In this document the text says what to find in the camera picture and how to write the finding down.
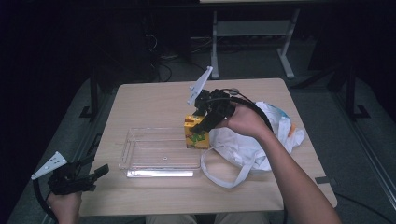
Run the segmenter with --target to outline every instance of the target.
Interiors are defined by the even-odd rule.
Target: person's right hand
[[[227,127],[236,133],[257,138],[263,133],[272,133],[264,120],[245,105],[234,104],[235,112],[219,123],[216,128]]]

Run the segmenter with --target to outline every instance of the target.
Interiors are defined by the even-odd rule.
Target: white metal rack
[[[212,79],[219,79],[219,66],[217,54],[218,36],[239,35],[284,35],[285,43],[277,50],[282,66],[288,78],[294,78],[286,53],[297,22],[300,9],[295,9],[290,20],[283,21],[218,21],[217,11],[213,13],[213,44],[211,63],[213,67]]]

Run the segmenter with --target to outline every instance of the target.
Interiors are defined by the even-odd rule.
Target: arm
[[[58,218],[59,224],[77,224],[79,222],[79,207],[81,206],[81,192],[67,195],[51,193],[48,198],[50,207]]]
[[[233,115],[218,127],[254,137],[265,149],[285,205],[296,223],[341,223],[318,186],[254,111],[237,105]]]

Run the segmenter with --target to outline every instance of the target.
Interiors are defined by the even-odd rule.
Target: metal stand
[[[291,41],[291,37],[293,36],[294,28],[297,23],[298,15],[300,14],[300,9],[296,9],[293,13],[293,17],[291,18],[288,32],[286,33],[286,41],[283,45],[282,49],[277,50],[277,55],[279,56],[280,61],[282,62],[283,69],[285,70],[287,78],[294,78],[294,73],[291,70],[291,66],[289,64],[289,60],[286,57],[286,52],[288,52],[289,44]]]
[[[91,73],[90,84],[91,84],[91,113],[88,112],[90,110],[90,107],[84,106],[79,117],[84,119],[90,119],[90,122],[92,122],[95,119],[96,114],[98,113],[98,86],[97,86],[95,72]]]
[[[212,79],[219,79],[219,66],[217,54],[218,36],[241,36],[241,35],[284,35],[285,43],[277,50],[287,78],[294,78],[286,53],[293,36],[300,9],[295,9],[291,20],[283,21],[218,21],[217,11],[213,13],[213,37],[212,37]]]
[[[352,120],[356,119],[366,119],[370,118],[369,113],[364,108],[363,105],[357,105],[359,109],[359,113],[355,113],[355,82],[356,82],[356,74],[355,68],[353,65],[345,65],[342,63],[331,66],[317,75],[307,79],[304,82],[301,82],[297,85],[290,86],[291,89],[303,89],[308,87],[309,85],[315,83],[321,78],[326,77],[327,75],[332,75],[332,79],[327,85],[330,91],[336,92],[341,89],[341,87],[346,83],[346,107],[345,110],[349,117]]]

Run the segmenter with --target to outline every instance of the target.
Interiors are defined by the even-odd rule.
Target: human hand
[[[245,105],[234,105],[235,111],[233,112],[233,115],[222,120],[216,128],[227,127],[236,133],[254,138],[259,137],[262,133],[272,133],[264,120],[262,120],[262,118],[252,109]]]
[[[51,193],[48,203],[59,224],[77,224],[79,221],[79,207],[81,206],[81,191],[67,195]]]

